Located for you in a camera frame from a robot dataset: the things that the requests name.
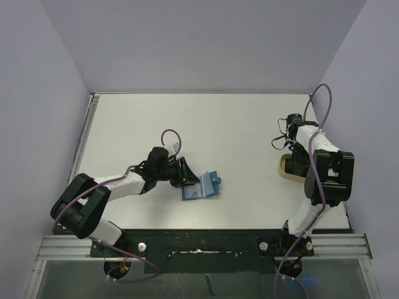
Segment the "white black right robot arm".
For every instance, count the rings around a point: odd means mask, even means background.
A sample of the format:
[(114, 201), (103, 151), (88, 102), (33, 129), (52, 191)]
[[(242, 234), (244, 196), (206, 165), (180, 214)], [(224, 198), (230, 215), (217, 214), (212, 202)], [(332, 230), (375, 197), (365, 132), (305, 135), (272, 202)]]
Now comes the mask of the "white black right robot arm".
[(286, 255), (300, 247), (298, 237), (308, 236), (331, 209), (347, 201), (352, 192), (353, 153), (334, 146), (315, 121), (293, 113), (286, 118), (285, 145), (291, 151), (281, 157), (279, 174), (304, 183), (305, 199), (286, 221), (288, 233), (278, 238)]

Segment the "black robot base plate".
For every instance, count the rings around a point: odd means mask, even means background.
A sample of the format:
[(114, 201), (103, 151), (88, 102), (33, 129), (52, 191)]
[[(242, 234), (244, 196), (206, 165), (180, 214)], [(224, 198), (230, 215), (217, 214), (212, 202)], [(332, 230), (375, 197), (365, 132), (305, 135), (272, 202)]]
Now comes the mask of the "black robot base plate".
[(285, 229), (127, 229), (112, 250), (94, 242), (90, 256), (104, 258), (105, 269), (124, 250), (149, 261), (145, 274), (160, 273), (274, 273), (278, 259), (287, 256), (282, 270), (300, 267), (314, 256), (310, 237), (298, 239)]

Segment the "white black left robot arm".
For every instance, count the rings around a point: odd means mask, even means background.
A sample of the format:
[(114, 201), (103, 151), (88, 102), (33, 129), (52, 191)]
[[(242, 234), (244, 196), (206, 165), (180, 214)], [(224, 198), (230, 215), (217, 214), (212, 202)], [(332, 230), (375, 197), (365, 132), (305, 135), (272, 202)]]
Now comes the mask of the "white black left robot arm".
[(146, 194), (161, 181), (176, 188), (200, 183), (184, 157), (154, 147), (146, 160), (129, 166), (122, 175), (103, 179), (85, 173), (76, 175), (53, 205), (50, 216), (77, 238), (105, 243), (110, 254), (119, 256), (126, 251), (127, 240), (121, 228), (102, 217), (107, 203)]

